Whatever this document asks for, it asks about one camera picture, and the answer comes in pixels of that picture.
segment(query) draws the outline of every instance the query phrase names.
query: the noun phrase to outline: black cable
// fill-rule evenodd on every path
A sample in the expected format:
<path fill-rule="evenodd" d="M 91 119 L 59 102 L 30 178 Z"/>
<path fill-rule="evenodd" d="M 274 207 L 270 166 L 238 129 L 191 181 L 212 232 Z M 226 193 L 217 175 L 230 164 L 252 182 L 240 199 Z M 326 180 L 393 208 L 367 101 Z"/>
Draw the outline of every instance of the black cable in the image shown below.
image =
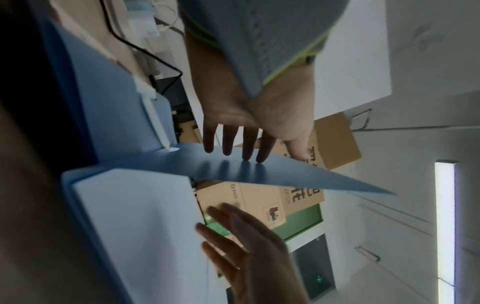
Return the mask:
<path fill-rule="evenodd" d="M 106 22 L 106 27 L 108 28 L 108 31 L 119 41 L 123 42 L 124 44 L 128 45 L 129 47 L 132 47 L 142 53 L 144 53 L 145 55 L 148 55 L 150 57 L 152 57 L 153 59 L 157 60 L 158 62 L 160 62 L 161 64 L 164 64 L 166 65 L 167 67 L 171 68 L 172 70 L 175 70 L 177 71 L 179 74 L 177 77 L 175 77 L 175 79 L 173 79 L 164 89 L 163 91 L 161 92 L 161 94 L 165 94 L 165 92 L 175 83 L 175 81 L 177 81 L 178 79 L 180 79 L 180 77 L 182 77 L 182 75 L 184 74 L 182 71 L 180 71 L 179 69 L 177 69 L 176 67 L 172 66 L 171 64 L 163 61 L 162 59 L 158 58 L 157 56 L 155 56 L 154 54 L 150 53 L 149 51 L 147 51 L 146 49 L 142 49 L 141 47 L 138 47 L 136 45 L 134 45 L 133 43 L 131 43 L 130 41 L 128 40 L 125 40 L 123 39 L 122 37 L 120 37 L 119 35 L 117 35 L 117 33 L 115 33 L 113 27 L 112 27 L 112 24 L 110 23 L 110 17 L 109 17 L 109 13 L 107 11 L 107 7 L 105 6 L 105 2 L 104 0 L 99 0 L 100 1 L 100 5 L 101 5 L 101 10 L 103 11 L 103 16 L 105 17 L 105 22 Z"/>

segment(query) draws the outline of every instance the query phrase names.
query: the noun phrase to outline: hand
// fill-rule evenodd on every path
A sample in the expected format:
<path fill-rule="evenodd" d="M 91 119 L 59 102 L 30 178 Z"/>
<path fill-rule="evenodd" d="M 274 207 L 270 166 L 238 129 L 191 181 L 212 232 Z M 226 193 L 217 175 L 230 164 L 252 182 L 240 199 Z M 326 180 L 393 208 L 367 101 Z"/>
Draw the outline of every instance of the hand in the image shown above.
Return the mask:
<path fill-rule="evenodd" d="M 207 213 L 246 249 L 203 224 L 196 225 L 201 236 L 226 254 L 228 260 L 209 243 L 202 244 L 205 254 L 229 281 L 236 304 L 309 302 L 280 237 L 250 214 L 228 204 L 220 205 L 220 209 L 209 207 Z"/>
<path fill-rule="evenodd" d="M 230 155 L 235 135 L 243 126 L 243 159 L 249 160 L 259 128 L 263 129 L 257 162 L 270 154 L 277 138 L 285 141 L 292 158 L 308 158 L 307 144 L 314 125 L 314 66 L 295 65 L 281 73 L 254 99 L 249 99 L 223 54 L 185 33 L 191 77 L 200 100 L 203 145 L 210 153 L 215 131 L 223 124 L 222 148 Z"/>

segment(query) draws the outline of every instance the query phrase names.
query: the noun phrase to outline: sheet of paper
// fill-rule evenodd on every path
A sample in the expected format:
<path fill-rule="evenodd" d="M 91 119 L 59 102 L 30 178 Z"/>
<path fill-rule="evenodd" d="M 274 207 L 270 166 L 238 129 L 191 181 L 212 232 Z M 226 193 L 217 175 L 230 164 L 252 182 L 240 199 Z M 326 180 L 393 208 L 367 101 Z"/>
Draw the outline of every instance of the sheet of paper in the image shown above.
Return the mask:
<path fill-rule="evenodd" d="M 125 169 L 74 185 L 135 304 L 207 303 L 222 295 L 194 230 L 202 215 L 190 189 L 188 177 Z"/>

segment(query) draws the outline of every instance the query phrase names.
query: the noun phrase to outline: finger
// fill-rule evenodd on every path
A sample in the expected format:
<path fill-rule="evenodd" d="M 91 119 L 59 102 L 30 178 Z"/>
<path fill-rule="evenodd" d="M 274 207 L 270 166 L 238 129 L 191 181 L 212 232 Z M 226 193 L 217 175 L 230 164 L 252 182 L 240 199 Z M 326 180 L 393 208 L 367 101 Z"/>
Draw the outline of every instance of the finger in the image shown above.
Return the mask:
<path fill-rule="evenodd" d="M 230 231 L 230 217 L 218 208 L 210 206 L 206 209 L 207 214 L 217 223 Z"/>
<path fill-rule="evenodd" d="M 214 123 L 208 119 L 203 121 L 203 148 L 206 153 L 212 153 L 215 144 L 215 131 L 217 131 L 218 123 Z"/>
<path fill-rule="evenodd" d="M 234 146 L 235 136 L 238 131 L 239 128 L 236 126 L 223 126 L 223 141 L 221 147 L 225 155 L 232 153 L 232 147 Z"/>
<path fill-rule="evenodd" d="M 309 137 L 312 129 L 309 128 L 300 134 L 297 138 L 285 141 L 285 146 L 293 159 L 306 160 L 309 158 Z"/>
<path fill-rule="evenodd" d="M 278 249 L 280 250 L 286 250 L 287 246 L 285 245 L 285 242 L 280 238 L 278 235 L 276 235 L 273 231 L 271 231 L 267 226 L 265 226 L 262 222 L 260 222 L 257 218 L 253 217 L 251 214 L 246 213 L 243 210 L 240 210 L 236 208 L 235 206 L 232 206 L 230 204 L 223 203 L 220 205 L 221 210 L 229 216 L 229 218 L 232 217 L 233 214 L 238 215 L 242 221 L 245 223 L 251 225 L 255 230 L 258 231 L 261 235 L 263 235 L 266 239 L 271 241 L 272 243 L 277 246 Z"/>
<path fill-rule="evenodd" d="M 243 249 L 241 249 L 237 244 L 235 244 L 235 242 L 227 239 L 224 236 L 221 236 L 220 234 L 216 233 L 215 231 L 201 223 L 198 223 L 195 226 L 195 230 L 205 240 L 223 251 L 230 259 L 230 261 L 232 261 L 236 266 L 240 265 L 240 262 L 245 255 L 245 251 L 243 251 Z"/>
<path fill-rule="evenodd" d="M 255 141 L 259 136 L 258 128 L 244 127 L 243 128 L 243 151 L 241 157 L 243 160 L 250 160 L 254 153 Z"/>
<path fill-rule="evenodd" d="M 267 159 L 276 142 L 277 139 L 275 137 L 265 132 L 265 130 L 263 131 L 261 135 L 260 150 L 256 156 L 257 163 L 263 163 Z"/>
<path fill-rule="evenodd" d="M 231 232 L 245 246 L 247 252 L 253 254 L 266 252 L 269 241 L 255 228 L 245 223 L 238 214 L 233 213 L 230 216 L 230 227 Z"/>
<path fill-rule="evenodd" d="M 207 242 L 203 242 L 201 248 L 217 269 L 225 276 L 226 280 L 230 283 L 230 286 L 233 286 L 235 274 L 238 270 Z"/>

